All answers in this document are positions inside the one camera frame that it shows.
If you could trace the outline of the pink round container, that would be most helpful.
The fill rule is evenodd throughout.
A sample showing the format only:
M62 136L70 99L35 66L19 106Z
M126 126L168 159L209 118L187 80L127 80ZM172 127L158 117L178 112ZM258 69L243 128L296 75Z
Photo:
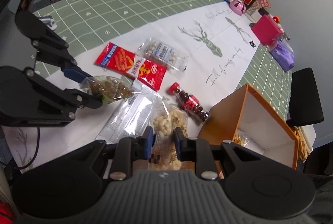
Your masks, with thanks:
M234 13L240 16L246 12L246 5L240 0L233 0L229 4L229 7Z

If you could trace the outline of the peanut snack bag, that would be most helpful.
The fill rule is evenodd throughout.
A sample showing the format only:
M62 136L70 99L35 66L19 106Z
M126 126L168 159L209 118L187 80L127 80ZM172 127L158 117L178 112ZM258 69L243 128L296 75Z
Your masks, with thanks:
M175 106L166 105L154 116L152 127L154 130L154 145L148 160L148 169L151 171L178 171L182 163L177 158L173 132L180 128L187 137L188 116Z

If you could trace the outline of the chocolate bean cola bottle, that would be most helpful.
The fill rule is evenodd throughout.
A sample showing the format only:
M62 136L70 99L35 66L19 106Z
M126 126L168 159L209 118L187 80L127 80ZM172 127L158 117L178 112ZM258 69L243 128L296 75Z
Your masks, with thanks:
M209 112L200 104L195 95L184 91L177 82L169 87L168 93L175 95L179 101L179 107L198 123L203 123L209 118Z

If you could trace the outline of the orange cardboard box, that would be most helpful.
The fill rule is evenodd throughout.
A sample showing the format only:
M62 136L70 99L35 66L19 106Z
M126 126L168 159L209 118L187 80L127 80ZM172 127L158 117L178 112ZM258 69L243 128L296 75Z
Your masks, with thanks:
M210 110L199 138L211 145L224 140L243 146L290 168L297 168L298 141L273 107L249 84L230 94Z

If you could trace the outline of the green bean snack bag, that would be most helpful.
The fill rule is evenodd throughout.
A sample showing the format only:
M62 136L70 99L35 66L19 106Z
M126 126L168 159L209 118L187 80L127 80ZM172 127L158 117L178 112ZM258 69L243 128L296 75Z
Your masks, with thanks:
M94 97L99 97L103 105L141 94L131 85L112 76L91 76L80 83L80 89Z

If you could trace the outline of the white deer table runner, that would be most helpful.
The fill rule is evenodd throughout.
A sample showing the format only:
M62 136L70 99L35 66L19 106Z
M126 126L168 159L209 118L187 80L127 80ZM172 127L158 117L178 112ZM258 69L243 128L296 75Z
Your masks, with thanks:
M258 45L249 21L225 3L219 11L195 11L208 18L197 23L199 35L181 35L178 14L105 42L73 58L67 43L32 13L10 14L1 24L1 124L20 169L26 170L83 145L101 132L115 100L93 99L89 85L126 76L153 90L185 78L200 88L199 77L217 61L222 68L235 59L248 63Z

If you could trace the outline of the clear yogurt ball bag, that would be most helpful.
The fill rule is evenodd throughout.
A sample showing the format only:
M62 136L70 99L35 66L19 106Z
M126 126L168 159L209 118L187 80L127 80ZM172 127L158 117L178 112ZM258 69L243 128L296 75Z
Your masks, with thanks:
M137 54L165 66L172 75L179 79L185 76L189 56L157 38L147 39L140 45Z

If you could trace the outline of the green checked tablecloth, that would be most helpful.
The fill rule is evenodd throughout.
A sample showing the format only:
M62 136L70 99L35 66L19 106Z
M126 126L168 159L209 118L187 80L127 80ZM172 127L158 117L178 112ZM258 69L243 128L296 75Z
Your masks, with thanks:
M75 57L102 42L135 28L192 9L217 5L221 0L61 0L41 9L38 16L54 18L56 33ZM269 49L260 45L239 84L254 86L277 114L286 119L291 73L285 73Z

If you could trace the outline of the stool with folded cloths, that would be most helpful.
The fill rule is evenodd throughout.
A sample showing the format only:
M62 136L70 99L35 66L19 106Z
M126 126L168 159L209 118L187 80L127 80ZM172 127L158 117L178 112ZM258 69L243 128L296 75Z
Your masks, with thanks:
M313 125L297 126L293 131L298 142L298 158L303 163L313 151L316 131Z

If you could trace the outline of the red snack bag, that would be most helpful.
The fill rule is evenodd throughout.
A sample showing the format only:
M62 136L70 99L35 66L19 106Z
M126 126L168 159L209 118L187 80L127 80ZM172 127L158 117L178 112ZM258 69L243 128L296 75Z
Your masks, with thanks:
M118 72L133 80L137 79L155 91L160 90L167 71L165 66L111 42L107 43L105 49L95 60L95 64Z

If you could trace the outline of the purple tissue pack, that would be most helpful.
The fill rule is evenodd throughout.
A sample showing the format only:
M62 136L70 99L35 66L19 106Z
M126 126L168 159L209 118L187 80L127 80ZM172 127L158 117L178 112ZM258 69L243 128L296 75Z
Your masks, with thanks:
M277 40L276 43L269 48L269 53L277 61L284 72L288 72L294 67L293 50L287 41Z

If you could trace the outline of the black hair clip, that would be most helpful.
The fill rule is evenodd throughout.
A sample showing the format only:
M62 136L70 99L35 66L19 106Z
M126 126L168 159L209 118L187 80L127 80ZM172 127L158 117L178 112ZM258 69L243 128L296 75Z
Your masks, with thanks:
M256 47L256 45L255 45L255 43L253 42L253 40L252 40L252 41L250 41L250 42L249 42L249 44L250 44L250 46L251 46L251 47L253 47L253 48L255 48L255 47Z

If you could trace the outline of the black chair right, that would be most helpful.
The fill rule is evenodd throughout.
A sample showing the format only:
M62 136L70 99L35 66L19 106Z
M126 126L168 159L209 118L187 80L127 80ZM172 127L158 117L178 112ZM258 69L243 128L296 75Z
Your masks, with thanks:
M294 72L288 106L288 126L314 125L323 121L323 110L312 68Z

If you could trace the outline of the pink gift box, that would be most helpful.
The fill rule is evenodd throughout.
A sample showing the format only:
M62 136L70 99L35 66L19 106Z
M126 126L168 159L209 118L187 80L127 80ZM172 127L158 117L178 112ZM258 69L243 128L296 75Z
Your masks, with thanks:
M271 16L268 15L263 15L251 27L251 30L264 46L272 45L280 36L283 35L283 31L278 24L271 18Z

